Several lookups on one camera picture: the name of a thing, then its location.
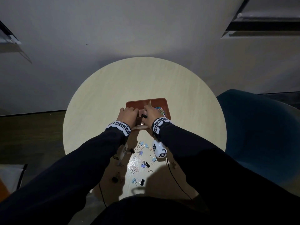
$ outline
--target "person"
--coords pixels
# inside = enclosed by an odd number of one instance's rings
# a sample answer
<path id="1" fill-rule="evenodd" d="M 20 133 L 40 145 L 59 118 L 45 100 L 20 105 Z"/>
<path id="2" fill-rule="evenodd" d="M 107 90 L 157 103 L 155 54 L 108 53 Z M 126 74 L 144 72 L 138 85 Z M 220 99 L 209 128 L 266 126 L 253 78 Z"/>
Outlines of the person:
<path id="1" fill-rule="evenodd" d="M 201 214 L 172 200 L 128 197 L 109 205 L 92 224 L 297 215 L 299 197 L 242 167 L 209 141 L 173 125 L 155 108 L 146 106 L 145 111 L 148 118 L 143 118 L 143 123 L 169 148 L 209 213 Z M 117 120 L 99 136 L 12 193 L 0 204 L 0 224 L 68 224 L 84 208 L 86 195 L 100 182 L 110 158 L 125 144 L 137 115 L 138 109 L 121 108 Z M 193 142 L 193 147 L 187 146 L 187 141 Z"/>

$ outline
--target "floor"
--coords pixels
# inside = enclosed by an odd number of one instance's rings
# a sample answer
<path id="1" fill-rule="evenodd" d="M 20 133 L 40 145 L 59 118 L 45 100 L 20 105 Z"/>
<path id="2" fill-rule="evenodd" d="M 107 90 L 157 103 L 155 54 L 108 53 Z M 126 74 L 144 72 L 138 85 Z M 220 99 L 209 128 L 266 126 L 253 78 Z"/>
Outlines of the floor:
<path id="1" fill-rule="evenodd" d="M 300 92 L 264 94 L 300 108 Z M 0 164 L 28 164 L 22 185 L 65 155 L 62 127 L 65 111 L 0 117 Z M 92 194 L 69 224 L 90 224 L 104 209 Z"/>

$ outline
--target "wristband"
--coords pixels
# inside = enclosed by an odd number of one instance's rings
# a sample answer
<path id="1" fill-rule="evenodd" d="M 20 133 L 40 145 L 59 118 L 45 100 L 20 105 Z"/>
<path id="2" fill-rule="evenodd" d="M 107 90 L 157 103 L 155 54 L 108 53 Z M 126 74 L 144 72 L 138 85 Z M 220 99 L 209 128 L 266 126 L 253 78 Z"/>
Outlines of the wristband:
<path id="1" fill-rule="evenodd" d="M 151 126 L 153 136 L 155 136 L 156 139 L 159 140 L 159 141 L 160 141 L 159 132 L 160 132 L 160 129 L 161 129 L 161 125 L 164 124 L 164 123 L 169 124 L 169 123 L 171 123 L 171 121 L 169 119 L 167 119 L 166 117 L 159 117 L 153 122 L 153 124 Z"/>
<path id="2" fill-rule="evenodd" d="M 128 137 L 128 135 L 131 133 L 129 125 L 127 125 L 126 123 L 121 122 L 121 121 L 114 121 L 114 122 L 110 123 L 106 127 L 106 129 L 108 129 L 109 127 L 118 128 L 119 130 L 122 131 L 122 133 L 124 134 L 125 137 Z"/>

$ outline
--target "black sweater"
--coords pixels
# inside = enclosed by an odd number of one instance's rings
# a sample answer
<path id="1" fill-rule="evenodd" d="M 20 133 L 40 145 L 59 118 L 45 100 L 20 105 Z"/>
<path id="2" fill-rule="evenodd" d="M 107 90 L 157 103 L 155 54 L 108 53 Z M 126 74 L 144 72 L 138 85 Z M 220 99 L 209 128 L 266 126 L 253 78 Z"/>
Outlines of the black sweater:
<path id="1" fill-rule="evenodd" d="M 202 137 L 173 124 L 161 127 L 160 135 L 185 173 L 188 184 L 202 196 L 210 218 L 243 215 L 251 219 L 259 215 L 294 216 L 299 212 L 297 196 L 242 167 Z M 110 158 L 124 141 L 122 132 L 110 127 L 58 160 L 0 204 L 0 224 L 68 224 L 73 215 L 84 208 L 86 195 L 100 182 Z M 186 142 L 193 142 L 193 147 Z M 136 201 L 145 202 L 145 199 L 151 210 L 164 208 L 165 204 L 175 219 L 186 219 L 188 213 L 190 219 L 192 215 L 201 217 L 198 212 L 173 201 L 170 203 L 171 200 L 135 197 L 111 204 L 93 224 L 120 224 L 130 220 L 131 204 L 137 205 Z"/>

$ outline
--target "dark sleeve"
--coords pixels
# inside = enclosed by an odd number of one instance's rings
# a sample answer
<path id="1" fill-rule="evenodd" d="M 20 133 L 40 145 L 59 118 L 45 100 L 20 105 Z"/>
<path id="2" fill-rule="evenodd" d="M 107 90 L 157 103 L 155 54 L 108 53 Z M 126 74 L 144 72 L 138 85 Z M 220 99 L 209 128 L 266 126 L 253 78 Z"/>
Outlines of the dark sleeve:
<path id="1" fill-rule="evenodd" d="M 242 167 L 214 144 L 173 124 L 163 125 L 161 141 L 212 213 L 291 214 L 300 209 L 299 197 Z"/>
<path id="2" fill-rule="evenodd" d="M 88 140 L 5 199 L 0 204 L 0 224 L 68 224 L 84 208 L 86 195 L 125 141 L 113 127 Z"/>

